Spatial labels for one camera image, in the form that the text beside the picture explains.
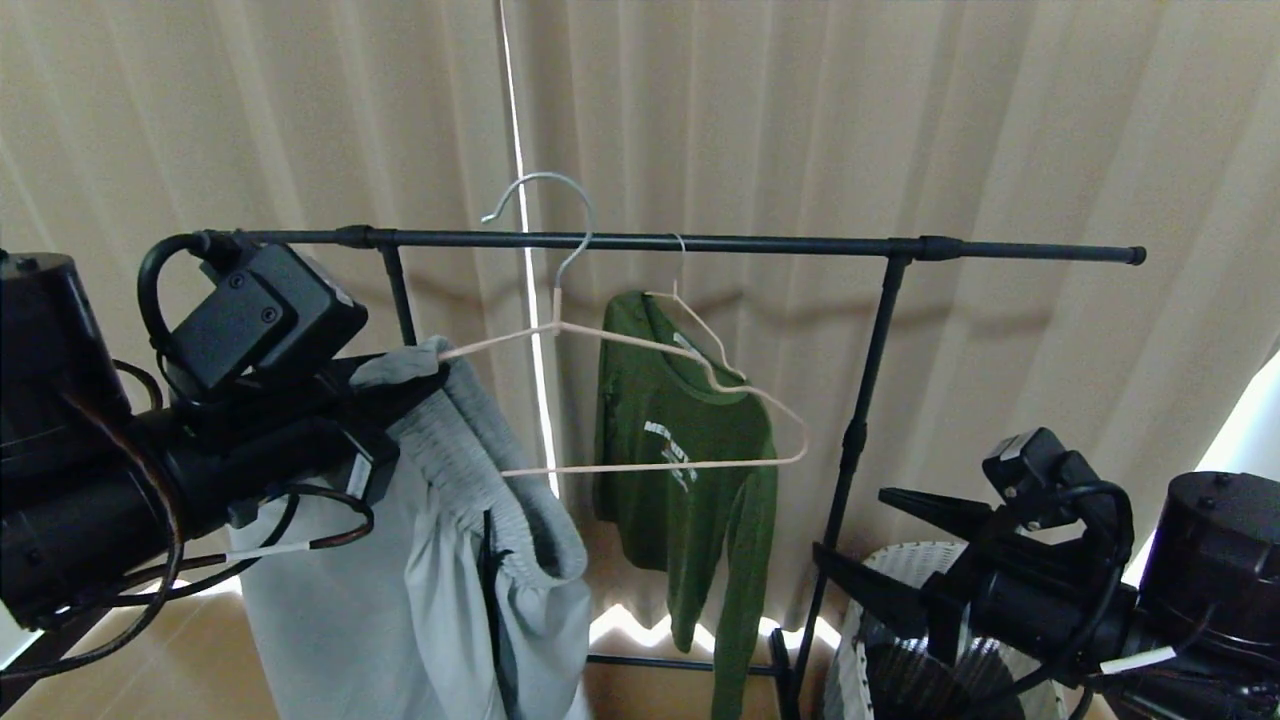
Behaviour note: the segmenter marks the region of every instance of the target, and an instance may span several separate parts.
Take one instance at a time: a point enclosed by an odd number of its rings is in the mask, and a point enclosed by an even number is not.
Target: green sweatshirt
[[[666,345],[694,346],[641,292],[609,301],[604,329]],[[742,380],[716,365],[722,386]],[[604,465],[776,457],[759,398],[718,393],[692,360],[618,342],[600,346],[596,455]],[[728,585],[716,626],[713,720],[742,712],[746,670],[764,606],[776,468],[712,468],[604,473],[595,512],[617,523],[636,568],[664,570],[676,647],[689,652],[694,624],[728,544]]]

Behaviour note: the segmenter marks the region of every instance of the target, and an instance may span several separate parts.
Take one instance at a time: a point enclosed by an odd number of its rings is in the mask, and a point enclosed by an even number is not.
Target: white wicker basket
[[[964,543],[954,542],[892,544],[872,553],[865,565],[910,585],[920,587],[934,571],[950,568],[964,548]],[[827,675],[823,696],[826,720],[876,719],[867,675],[867,648],[858,639],[861,618],[861,606],[850,602],[841,630],[840,650]],[[1012,678],[1020,678],[1038,666],[1036,660],[1005,644],[1000,646],[998,657]],[[1062,720],[1066,716],[1062,692],[1056,683],[1043,683],[1023,693],[1019,701],[1027,720]]]

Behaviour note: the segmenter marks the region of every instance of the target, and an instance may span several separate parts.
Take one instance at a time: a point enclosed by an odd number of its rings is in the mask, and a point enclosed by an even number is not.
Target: garment
[[[353,387],[434,374],[444,338],[366,363]],[[544,478],[463,360],[393,424],[401,446],[374,532],[352,544],[262,559],[242,584],[253,639],[284,720],[561,720],[588,651],[586,551]],[[256,547],[276,501],[232,534]],[[477,553],[492,514],[499,657]],[[306,497],[282,542],[343,532],[349,510]]]
[[[694,346],[641,292],[614,297],[604,329],[666,345]],[[723,387],[742,384],[717,366]],[[600,346],[596,455],[602,465],[776,457],[759,398],[719,393],[695,361],[617,342]],[[607,473],[594,486],[595,512],[617,523],[637,568],[668,575],[672,639],[689,652],[694,625],[727,544],[728,585],[716,626],[712,717],[737,717],[764,605],[774,468]]]

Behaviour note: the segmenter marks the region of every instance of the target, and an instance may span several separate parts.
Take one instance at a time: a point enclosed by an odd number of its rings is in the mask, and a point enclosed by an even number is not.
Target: clothing rack
[[[390,281],[392,297],[396,302],[396,315],[399,320],[401,338],[406,345],[416,345],[413,318],[410,307],[408,290],[404,284],[404,268],[401,263],[401,247],[540,247],[550,250],[572,250],[581,241],[581,234],[572,233],[508,233],[508,232],[453,232],[453,231],[399,231],[379,229],[369,225],[352,225],[337,231],[242,231],[243,236],[264,243],[296,245],[340,245],[346,247],[378,250]],[[876,320],[872,325],[870,343],[863,364],[863,377],[854,402],[854,414],[845,428],[842,450],[836,477],[836,489],[827,515],[827,528],[822,544],[835,550],[844,525],[845,510],[849,503],[849,491],[852,487],[858,461],[867,446],[867,416],[870,411],[872,395],[879,377],[881,359],[893,318],[893,306],[902,287],[908,265],[919,260],[925,263],[955,260],[957,258],[1002,258],[1023,260],[1075,260],[1089,263],[1120,263],[1140,265],[1147,259],[1143,247],[1103,247],[1085,245],[1032,245],[1001,242],[966,242],[952,237],[922,236],[916,238],[833,238],[833,237],[777,237],[777,236],[682,236],[684,243],[668,237],[652,234],[596,233],[591,238],[591,250],[653,250],[671,252],[735,252],[735,254],[777,254],[777,255],[844,255],[887,258]],[[818,569],[813,598],[804,625],[804,635],[795,665],[782,639],[782,630],[776,629],[769,637],[771,664],[753,665],[751,675],[767,675],[774,679],[778,694],[778,710],[783,720],[799,720],[800,689],[804,684],[805,667],[813,648],[814,626],[822,610],[827,589],[827,577]],[[631,665],[644,667],[666,667],[675,670],[709,671],[709,662],[687,660],[667,660],[655,657],[626,657],[614,655],[588,655],[589,662],[607,665]]]

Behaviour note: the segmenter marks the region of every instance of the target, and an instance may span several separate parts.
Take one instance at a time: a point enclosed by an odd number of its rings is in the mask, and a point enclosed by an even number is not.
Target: beige curtain
[[[73,255],[113,354],[147,368],[132,288],[161,238],[476,228],[515,173],[486,3],[6,1],[0,53],[5,247]],[[399,343],[376,252],[302,251],[370,309],[347,352]],[[404,265],[419,337],[524,327],[520,252],[406,250]],[[170,263],[169,322],[209,290]],[[527,347],[475,363],[536,447]]]
[[[1280,333],[1280,5],[627,3],[503,5],[529,169],[580,178],[602,229],[1146,245],[1140,268],[911,266],[841,547],[937,538],[883,486],[995,501],[979,461],[1037,425],[1082,450],[1153,527]],[[535,229],[580,231],[540,188]],[[545,268],[561,255],[549,259]],[[599,323],[667,288],[675,254],[588,252],[567,313]],[[685,292],[756,384],[817,433],[781,475],[765,614],[795,626],[809,543],[883,263],[687,258]],[[594,343],[554,343],[562,460],[590,459]],[[778,425],[781,451],[795,438]],[[562,479],[602,606],[666,614]],[[719,597],[713,588],[712,602]],[[713,626],[714,607],[710,619]]]

